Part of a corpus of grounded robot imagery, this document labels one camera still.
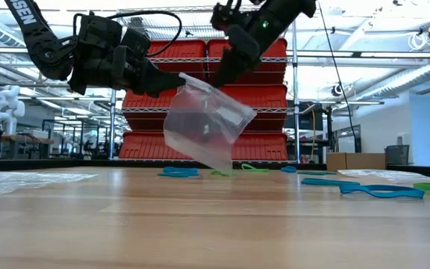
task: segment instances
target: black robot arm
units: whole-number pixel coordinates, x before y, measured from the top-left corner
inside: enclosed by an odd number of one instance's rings
[[[250,0],[260,4],[264,0]],[[313,17],[315,0],[266,0],[259,10],[240,12],[241,0],[231,8],[217,4],[211,18],[212,26],[225,32],[232,49],[224,50],[215,87],[233,83],[247,70],[261,62],[262,54],[276,41],[300,13]]]
[[[28,54],[40,72],[46,78],[62,81],[72,72],[69,86],[82,95],[90,85],[130,89],[136,94],[157,97],[162,90],[185,84],[177,74],[159,70],[147,58],[150,56],[148,37],[128,28],[122,38],[122,26],[112,20],[117,15],[104,18],[94,13],[76,14],[73,35],[58,39],[33,0],[5,1],[21,28]],[[173,13],[165,14],[175,16],[181,30],[180,19]],[[76,34],[78,17],[81,17],[81,30]]]

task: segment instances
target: red storage crate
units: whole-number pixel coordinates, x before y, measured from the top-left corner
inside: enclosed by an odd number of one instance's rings
[[[253,108],[286,108],[287,88],[277,85],[231,85],[221,91],[233,99]],[[138,96],[130,90],[125,95],[123,108],[169,108],[176,90],[161,93],[158,99],[147,95]],[[128,113],[124,116],[133,130],[161,130],[166,113]],[[287,115],[284,113],[258,113],[246,127],[247,131],[281,131]]]
[[[286,161],[285,134],[244,133],[235,142],[234,160]],[[163,132],[126,132],[119,158],[187,160],[165,144]]]
[[[208,41],[208,57],[221,58],[223,49],[230,49],[227,40]],[[263,54],[267,58],[286,58],[287,41],[283,38],[276,40]],[[208,63],[208,79],[212,81],[220,63]],[[242,75],[236,84],[282,84],[287,63],[261,63],[254,72]]]
[[[152,41],[149,53],[161,50],[168,41]],[[207,46],[203,40],[175,41],[165,52],[151,58],[204,58]],[[159,69],[167,72],[184,72],[194,78],[206,80],[205,63],[155,63]]]

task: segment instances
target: cardboard box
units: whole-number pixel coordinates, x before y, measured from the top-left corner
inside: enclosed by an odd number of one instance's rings
[[[328,171],[346,169],[386,169],[384,153],[328,153],[326,158]]]

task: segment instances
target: plastic sheet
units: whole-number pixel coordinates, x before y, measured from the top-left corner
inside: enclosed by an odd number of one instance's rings
[[[0,172],[0,194],[20,188],[41,188],[51,183],[77,182],[97,174]]]
[[[353,170],[338,170],[345,176],[378,176],[398,183],[414,183],[414,182],[430,182],[430,177],[419,173],[392,171],[392,170],[374,170],[374,169],[353,169]]]
[[[203,81],[180,76],[187,83],[178,88],[163,123],[165,143],[230,174],[233,145],[256,112]]]

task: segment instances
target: chair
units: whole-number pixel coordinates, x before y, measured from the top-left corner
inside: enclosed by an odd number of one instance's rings
[[[387,146],[386,164],[409,165],[409,145]]]

